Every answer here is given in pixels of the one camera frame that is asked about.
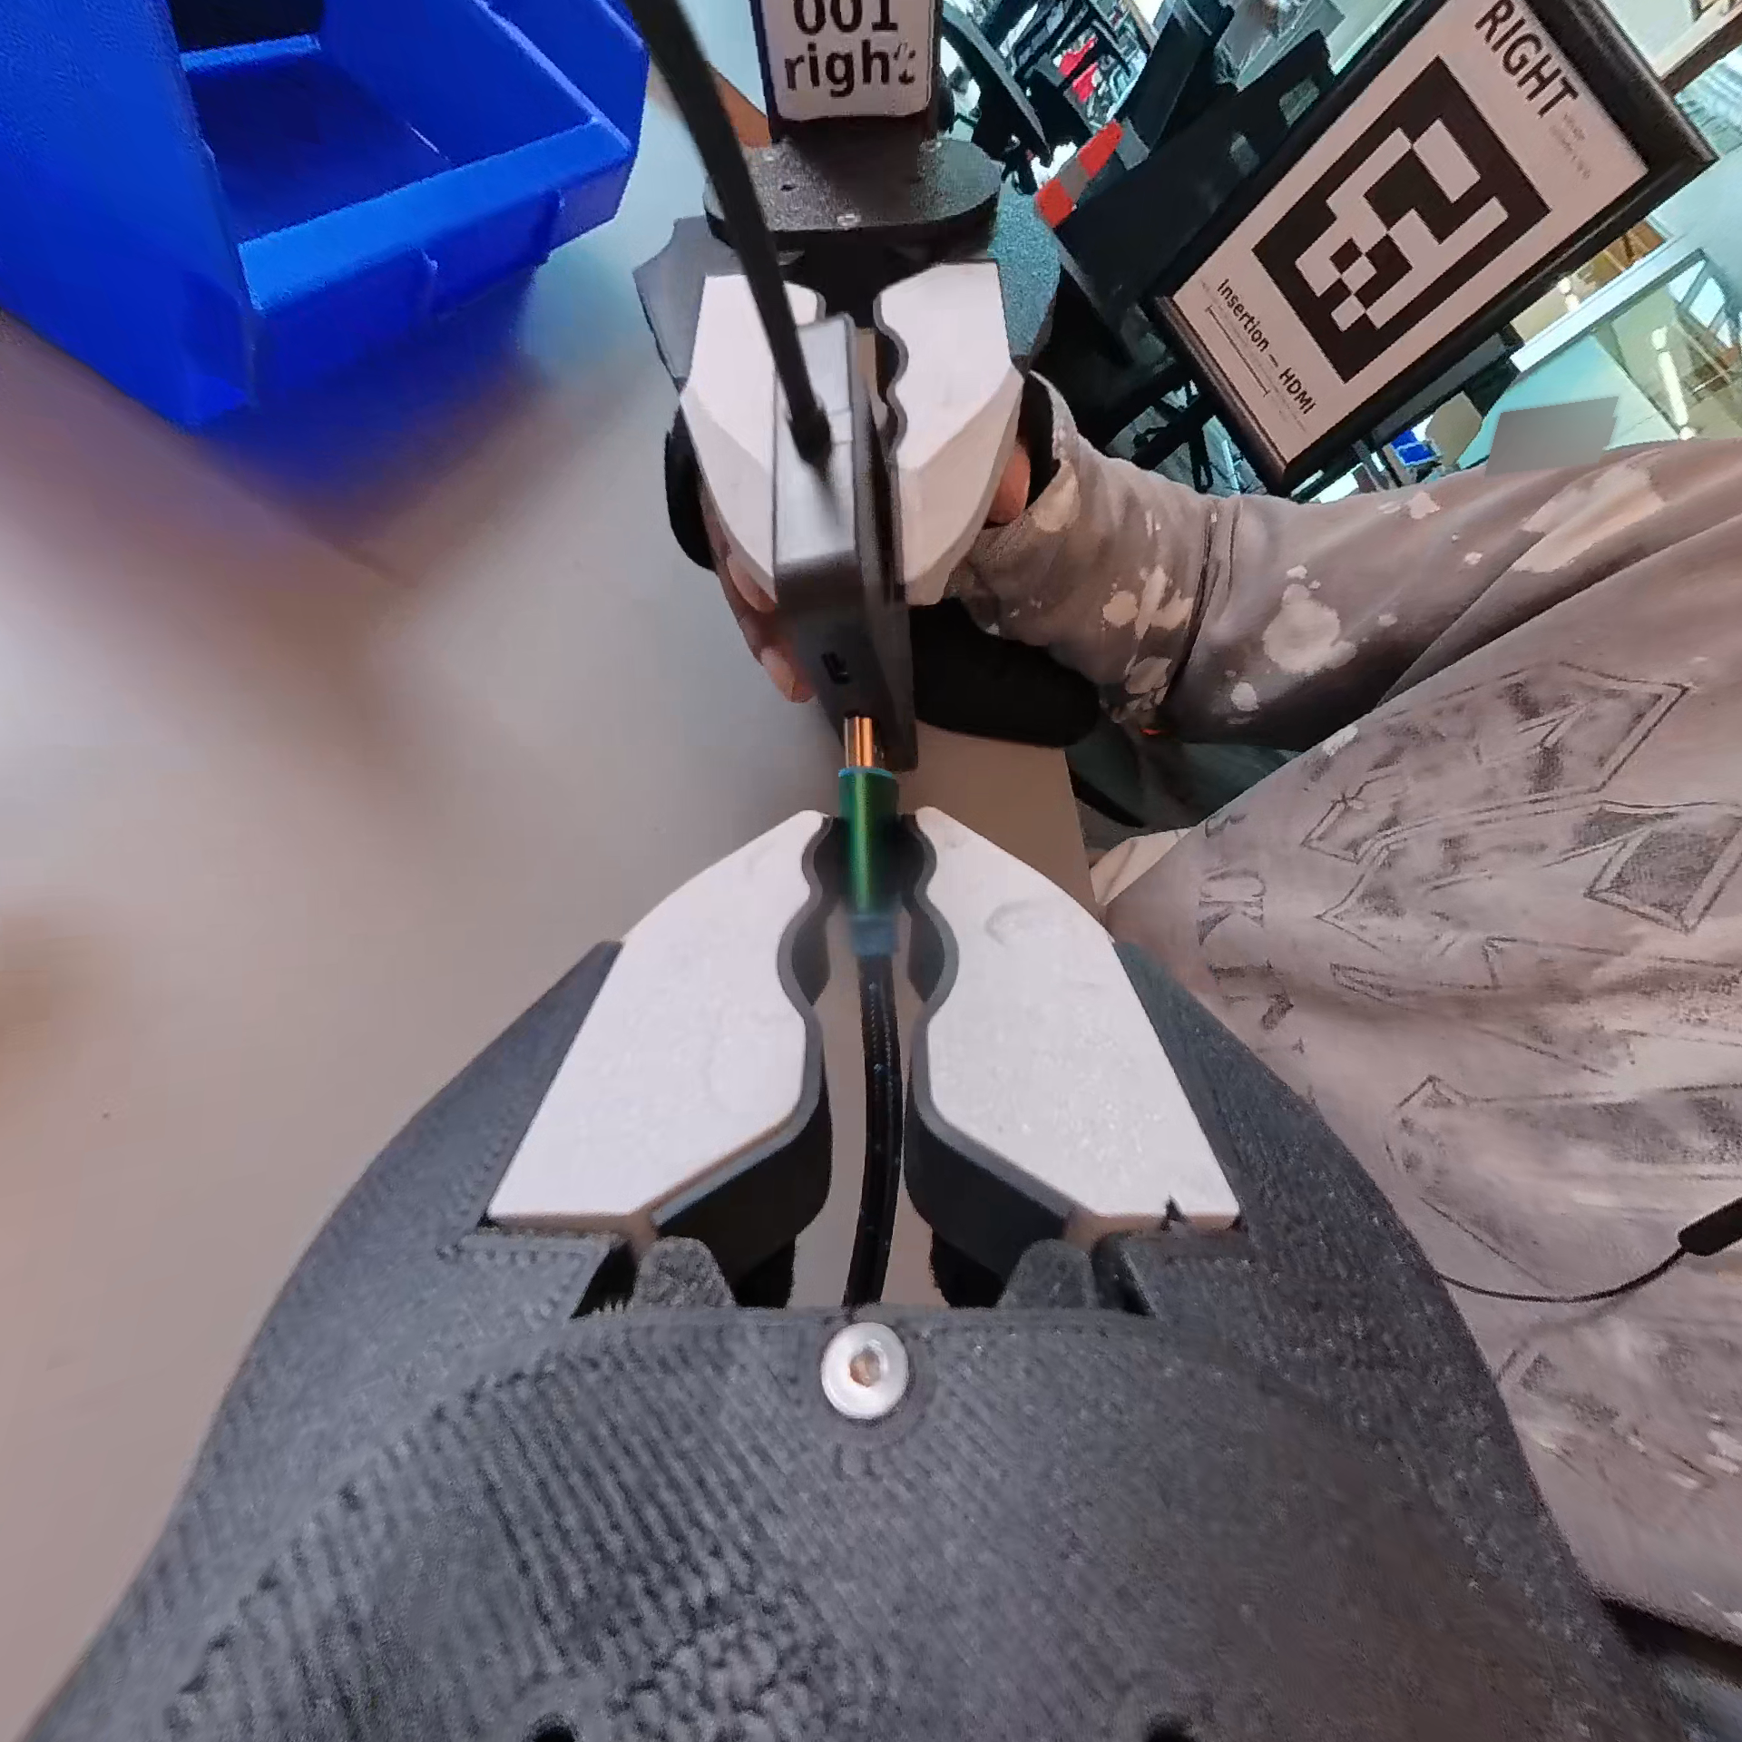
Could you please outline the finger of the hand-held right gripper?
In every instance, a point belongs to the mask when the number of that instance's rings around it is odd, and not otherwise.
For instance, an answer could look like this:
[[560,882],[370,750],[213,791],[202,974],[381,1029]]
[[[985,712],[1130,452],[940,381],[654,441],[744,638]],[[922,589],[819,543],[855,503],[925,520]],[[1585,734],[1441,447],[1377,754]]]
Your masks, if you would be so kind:
[[748,278],[703,284],[683,420],[733,556],[773,594],[805,604],[831,553],[831,459],[796,446],[786,391]]
[[998,262],[941,262],[882,289],[900,579],[934,606],[981,535],[1017,446],[1021,373]]

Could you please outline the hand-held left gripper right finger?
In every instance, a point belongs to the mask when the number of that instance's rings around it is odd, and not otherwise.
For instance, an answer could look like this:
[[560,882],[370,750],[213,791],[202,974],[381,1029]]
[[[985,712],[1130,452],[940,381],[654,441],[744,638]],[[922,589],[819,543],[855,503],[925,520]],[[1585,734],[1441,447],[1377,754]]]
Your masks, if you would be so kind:
[[1232,1229],[1235,1188],[1119,950],[940,808],[909,821],[909,1194],[943,1241]]

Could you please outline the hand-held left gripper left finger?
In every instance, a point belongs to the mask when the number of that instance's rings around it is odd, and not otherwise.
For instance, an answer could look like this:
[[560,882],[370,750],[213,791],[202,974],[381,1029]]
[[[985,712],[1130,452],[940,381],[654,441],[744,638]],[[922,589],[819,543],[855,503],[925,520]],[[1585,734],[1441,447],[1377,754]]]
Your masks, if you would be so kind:
[[819,911],[827,829],[819,810],[785,818],[625,934],[493,1188],[491,1226],[761,1243],[761,1226],[708,1224],[821,1107],[817,990],[795,950]]

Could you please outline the blue plastic bin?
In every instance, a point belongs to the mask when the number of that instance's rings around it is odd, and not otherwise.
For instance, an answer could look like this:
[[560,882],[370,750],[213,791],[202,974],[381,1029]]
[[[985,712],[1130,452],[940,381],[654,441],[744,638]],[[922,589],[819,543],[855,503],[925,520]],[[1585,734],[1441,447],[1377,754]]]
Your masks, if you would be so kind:
[[180,427],[281,399],[607,223],[621,4],[3,4],[3,302]]

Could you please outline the person's right hand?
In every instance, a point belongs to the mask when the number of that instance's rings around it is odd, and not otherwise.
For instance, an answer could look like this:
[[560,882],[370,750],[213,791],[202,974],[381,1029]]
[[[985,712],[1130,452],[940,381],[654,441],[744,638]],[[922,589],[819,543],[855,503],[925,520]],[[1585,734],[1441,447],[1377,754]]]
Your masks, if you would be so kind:
[[[1053,391],[1039,375],[1023,383],[1017,438],[1007,467],[987,503],[983,532],[1012,527],[1037,503],[1057,470],[1053,441]],[[795,704],[814,698],[814,685],[799,673],[791,638],[777,615],[773,594],[733,556],[719,513],[706,483],[698,484],[701,525],[708,536],[710,566],[722,582],[733,619],[750,656],[764,667],[775,691]]]

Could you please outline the orange striped cone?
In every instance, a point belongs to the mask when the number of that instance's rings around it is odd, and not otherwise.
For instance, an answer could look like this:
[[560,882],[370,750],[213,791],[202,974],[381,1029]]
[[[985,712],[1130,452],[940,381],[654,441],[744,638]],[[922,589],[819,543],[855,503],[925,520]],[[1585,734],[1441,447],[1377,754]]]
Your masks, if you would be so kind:
[[1108,119],[1037,186],[1034,205],[1047,227],[1057,229],[1072,215],[1090,186],[1119,158],[1122,140],[1122,121]]

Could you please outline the black textured pad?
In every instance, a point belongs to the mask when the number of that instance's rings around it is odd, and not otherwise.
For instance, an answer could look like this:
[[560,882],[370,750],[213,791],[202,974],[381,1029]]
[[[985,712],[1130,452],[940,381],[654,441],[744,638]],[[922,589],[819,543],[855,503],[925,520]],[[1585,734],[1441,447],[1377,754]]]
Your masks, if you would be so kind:
[[1071,748],[1097,728],[1100,691],[1043,646],[990,634],[945,598],[906,613],[918,724],[1025,748]]

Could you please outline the black framed marker sign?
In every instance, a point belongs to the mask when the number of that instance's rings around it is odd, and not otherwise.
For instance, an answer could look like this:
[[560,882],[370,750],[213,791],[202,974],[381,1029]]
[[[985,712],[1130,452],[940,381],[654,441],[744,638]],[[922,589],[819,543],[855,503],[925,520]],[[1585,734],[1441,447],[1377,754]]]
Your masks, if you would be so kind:
[[1286,493],[1713,161],[1605,4],[1408,4],[1168,269],[1159,321]]

